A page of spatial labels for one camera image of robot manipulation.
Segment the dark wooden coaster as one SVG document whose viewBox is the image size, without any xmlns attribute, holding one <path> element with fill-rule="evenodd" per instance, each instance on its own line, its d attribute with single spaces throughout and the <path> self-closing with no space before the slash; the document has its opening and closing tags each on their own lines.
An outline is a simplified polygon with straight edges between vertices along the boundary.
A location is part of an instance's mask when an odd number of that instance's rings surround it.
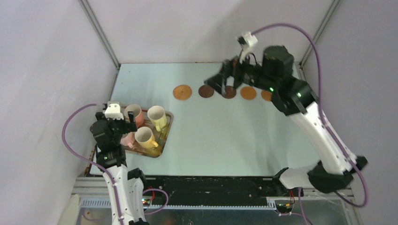
<svg viewBox="0 0 398 225">
<path fill-rule="evenodd" d="M 198 94 L 202 98 L 210 98 L 214 94 L 214 89 L 208 85 L 202 85 L 198 90 Z"/>
<path fill-rule="evenodd" d="M 222 96 L 226 99 L 232 99 L 236 96 L 236 93 L 236 89 L 234 89 L 232 86 L 226 86 Z"/>
</svg>

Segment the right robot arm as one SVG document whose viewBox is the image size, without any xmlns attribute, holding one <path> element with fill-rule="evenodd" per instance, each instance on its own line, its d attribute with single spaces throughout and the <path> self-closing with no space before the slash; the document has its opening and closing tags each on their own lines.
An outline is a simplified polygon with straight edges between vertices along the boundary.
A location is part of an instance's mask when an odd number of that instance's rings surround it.
<svg viewBox="0 0 398 225">
<path fill-rule="evenodd" d="M 227 79 L 233 88 L 246 84 L 271 93 L 276 109 L 295 122 L 307 135 L 319 156 L 314 166 L 284 168 L 274 176 L 273 190 L 279 196 L 293 188 L 315 188 L 332 193 L 346 188 L 355 173 L 367 165 L 364 156 L 356 156 L 332 133 L 319 98 L 310 85 L 293 76 L 294 57 L 282 45 L 266 47 L 261 64 L 251 64 L 238 56 L 226 59 L 217 74 L 204 81 L 221 95 L 226 95 Z"/>
</svg>

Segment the light wooden coaster front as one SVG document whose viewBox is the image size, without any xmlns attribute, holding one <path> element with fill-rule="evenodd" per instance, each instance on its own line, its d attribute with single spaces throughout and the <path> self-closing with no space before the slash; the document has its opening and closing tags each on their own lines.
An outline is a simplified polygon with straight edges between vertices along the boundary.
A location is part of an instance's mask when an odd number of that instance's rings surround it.
<svg viewBox="0 0 398 225">
<path fill-rule="evenodd" d="M 271 100 L 272 100 L 272 93 L 269 92 L 269 91 L 266 91 L 266 90 L 262 90 L 262 91 L 261 91 L 261 97 L 262 97 L 264 100 L 266 100 L 266 101 L 268 101 L 268 102 L 271 102 Z"/>
</svg>

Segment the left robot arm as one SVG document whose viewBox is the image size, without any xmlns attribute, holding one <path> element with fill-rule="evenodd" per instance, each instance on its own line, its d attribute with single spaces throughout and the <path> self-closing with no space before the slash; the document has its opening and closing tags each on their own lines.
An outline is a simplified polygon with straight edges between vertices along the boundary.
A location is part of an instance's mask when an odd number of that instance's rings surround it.
<svg viewBox="0 0 398 225">
<path fill-rule="evenodd" d="M 124 134 L 137 131 L 135 121 L 107 118 L 103 112 L 95 114 L 90 131 L 96 141 L 96 164 L 107 184 L 114 225 L 146 225 L 142 195 L 148 182 L 139 168 L 128 170 L 125 149 L 121 145 Z"/>
</svg>

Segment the light wooden coaster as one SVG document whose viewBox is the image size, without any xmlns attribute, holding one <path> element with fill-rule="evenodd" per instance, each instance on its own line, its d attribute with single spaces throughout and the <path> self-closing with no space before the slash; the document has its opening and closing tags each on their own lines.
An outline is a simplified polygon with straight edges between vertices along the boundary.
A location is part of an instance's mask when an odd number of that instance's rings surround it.
<svg viewBox="0 0 398 225">
<path fill-rule="evenodd" d="M 262 90 L 262 91 L 261 91 L 261 97 L 262 97 L 264 100 L 266 100 L 266 101 L 268 101 L 268 102 L 271 102 L 271 100 L 272 100 L 272 93 L 269 92 L 269 91 L 266 91 L 266 90 Z"/>
<path fill-rule="evenodd" d="M 240 95 L 245 100 L 253 100 L 257 96 L 255 88 L 251 86 L 245 86 L 240 90 Z"/>
</svg>

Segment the light yellow-green cup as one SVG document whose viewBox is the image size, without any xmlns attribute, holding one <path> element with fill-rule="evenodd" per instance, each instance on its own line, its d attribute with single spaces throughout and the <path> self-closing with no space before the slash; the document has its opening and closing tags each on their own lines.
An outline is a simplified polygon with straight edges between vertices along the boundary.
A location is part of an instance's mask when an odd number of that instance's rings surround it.
<svg viewBox="0 0 398 225">
<path fill-rule="evenodd" d="M 147 111 L 147 116 L 156 128 L 160 132 L 167 125 L 166 112 L 163 107 L 155 105 Z"/>
</svg>

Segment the woven rattan coaster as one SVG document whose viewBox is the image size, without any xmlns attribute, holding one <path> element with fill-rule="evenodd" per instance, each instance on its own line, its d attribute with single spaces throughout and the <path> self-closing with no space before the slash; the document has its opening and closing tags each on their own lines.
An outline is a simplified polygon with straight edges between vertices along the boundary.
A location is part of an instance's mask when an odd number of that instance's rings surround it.
<svg viewBox="0 0 398 225">
<path fill-rule="evenodd" d="M 178 85 L 173 89 L 173 96 L 175 99 L 185 101 L 192 95 L 192 89 L 186 84 Z"/>
</svg>

